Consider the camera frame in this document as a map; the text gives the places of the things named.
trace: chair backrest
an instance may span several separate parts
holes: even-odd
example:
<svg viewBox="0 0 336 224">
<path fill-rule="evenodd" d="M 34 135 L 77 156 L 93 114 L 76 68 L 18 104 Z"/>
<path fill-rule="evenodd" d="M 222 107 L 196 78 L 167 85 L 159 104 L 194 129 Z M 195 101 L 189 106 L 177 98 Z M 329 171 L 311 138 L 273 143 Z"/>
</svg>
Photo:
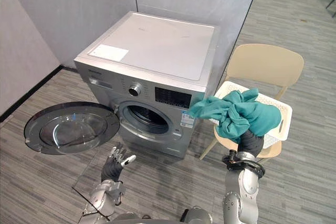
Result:
<svg viewBox="0 0 336 224">
<path fill-rule="evenodd" d="M 245 44 L 233 52 L 227 67 L 227 76 L 274 84 L 281 87 L 293 85 L 303 69 L 303 58 L 286 48 Z"/>
</svg>

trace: open washing machine door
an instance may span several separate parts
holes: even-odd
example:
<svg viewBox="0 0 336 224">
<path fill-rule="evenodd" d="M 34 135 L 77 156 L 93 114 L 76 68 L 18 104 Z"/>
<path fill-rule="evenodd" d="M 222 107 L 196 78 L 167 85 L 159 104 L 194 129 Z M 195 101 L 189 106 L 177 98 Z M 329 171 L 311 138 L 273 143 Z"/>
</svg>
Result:
<svg viewBox="0 0 336 224">
<path fill-rule="evenodd" d="M 40 153 L 65 155 L 86 151 L 110 140 L 120 126 L 107 106 L 67 102 L 32 116 L 24 129 L 26 145 Z"/>
</svg>

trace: white laundry basket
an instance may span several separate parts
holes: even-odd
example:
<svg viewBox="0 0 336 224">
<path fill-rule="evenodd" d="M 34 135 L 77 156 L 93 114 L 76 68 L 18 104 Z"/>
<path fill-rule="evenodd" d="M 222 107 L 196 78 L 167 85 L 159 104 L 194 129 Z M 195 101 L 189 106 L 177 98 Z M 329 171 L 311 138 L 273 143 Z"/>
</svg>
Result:
<svg viewBox="0 0 336 224">
<path fill-rule="evenodd" d="M 235 84 L 231 81 L 225 81 L 220 89 L 216 92 L 215 97 L 223 98 L 234 90 L 244 92 L 248 90 L 248 88 Z M 265 134 L 263 148 L 268 148 L 277 141 L 285 141 L 288 137 L 289 126 L 292 117 L 293 109 L 291 108 L 291 106 L 260 93 L 256 101 L 264 104 L 274 105 L 280 110 L 281 113 L 281 122 L 279 123 L 279 125 Z M 219 124 L 217 120 L 210 119 L 210 121 L 214 122 L 217 125 Z"/>
</svg>

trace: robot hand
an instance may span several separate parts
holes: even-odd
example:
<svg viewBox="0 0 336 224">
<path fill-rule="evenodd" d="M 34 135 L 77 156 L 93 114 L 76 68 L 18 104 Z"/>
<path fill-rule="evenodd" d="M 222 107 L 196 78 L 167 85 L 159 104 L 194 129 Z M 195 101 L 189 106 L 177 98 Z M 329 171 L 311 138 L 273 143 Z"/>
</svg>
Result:
<svg viewBox="0 0 336 224">
<path fill-rule="evenodd" d="M 110 155 L 101 170 L 102 182 L 106 179 L 111 179 L 114 182 L 117 182 L 125 165 L 135 160 L 135 155 L 126 158 L 126 150 L 122 147 L 123 145 L 118 143 L 110 152 Z"/>
<path fill-rule="evenodd" d="M 238 152 L 248 152 L 257 157 L 264 145 L 264 136 L 256 136 L 250 130 L 247 130 L 240 136 Z"/>
</svg>

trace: front-loading washing machine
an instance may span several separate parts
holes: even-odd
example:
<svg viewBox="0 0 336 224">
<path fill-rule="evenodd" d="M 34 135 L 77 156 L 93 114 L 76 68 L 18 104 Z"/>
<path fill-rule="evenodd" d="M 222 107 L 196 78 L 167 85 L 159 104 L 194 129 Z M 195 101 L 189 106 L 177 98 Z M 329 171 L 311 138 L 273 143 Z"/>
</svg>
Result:
<svg viewBox="0 0 336 224">
<path fill-rule="evenodd" d="M 25 127 L 26 144 L 68 154 L 111 139 L 184 157 L 194 118 L 207 95 L 218 39 L 214 26 L 129 12 L 75 58 L 99 104 L 49 107 Z"/>
</svg>

